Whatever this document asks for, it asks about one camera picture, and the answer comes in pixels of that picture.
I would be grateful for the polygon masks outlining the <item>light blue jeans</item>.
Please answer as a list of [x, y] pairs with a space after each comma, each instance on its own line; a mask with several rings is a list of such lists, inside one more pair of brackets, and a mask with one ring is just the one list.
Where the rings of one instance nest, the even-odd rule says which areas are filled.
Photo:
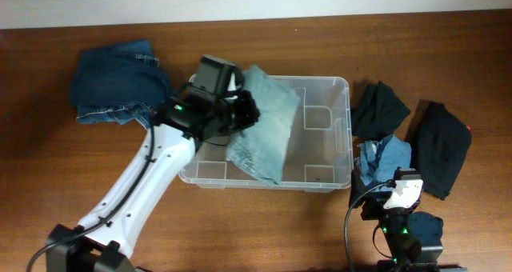
[[253, 126], [233, 135], [226, 149], [226, 160], [260, 182], [278, 186], [301, 99], [295, 89], [256, 65], [243, 75], [243, 89], [251, 93], [260, 116]]

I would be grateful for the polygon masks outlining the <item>dark blue jeans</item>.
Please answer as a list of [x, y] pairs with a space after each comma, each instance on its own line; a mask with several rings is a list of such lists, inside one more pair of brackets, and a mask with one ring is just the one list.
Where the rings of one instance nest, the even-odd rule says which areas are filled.
[[80, 124], [135, 120], [150, 128], [150, 111], [171, 94], [170, 78], [145, 39], [80, 54], [70, 86], [70, 104]]

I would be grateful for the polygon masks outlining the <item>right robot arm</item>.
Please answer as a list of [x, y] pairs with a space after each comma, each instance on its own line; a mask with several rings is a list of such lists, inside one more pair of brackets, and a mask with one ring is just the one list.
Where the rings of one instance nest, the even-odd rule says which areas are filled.
[[[369, 188], [360, 173], [351, 173], [349, 208], [344, 220], [344, 245], [349, 271], [467, 271], [457, 264], [440, 265], [444, 222], [427, 212], [417, 212], [423, 180], [414, 169], [397, 168], [390, 180]], [[356, 267], [350, 254], [349, 220], [361, 207], [364, 221], [376, 221], [372, 234], [383, 233], [389, 248], [373, 266]]]

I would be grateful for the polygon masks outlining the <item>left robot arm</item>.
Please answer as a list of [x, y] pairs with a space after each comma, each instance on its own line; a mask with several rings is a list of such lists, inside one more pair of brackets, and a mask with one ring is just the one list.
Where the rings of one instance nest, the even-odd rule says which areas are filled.
[[48, 271], [136, 271], [138, 236], [174, 177], [204, 141], [255, 124], [251, 93], [212, 94], [189, 87], [151, 113], [139, 151], [100, 203], [73, 229], [58, 224], [36, 255]]

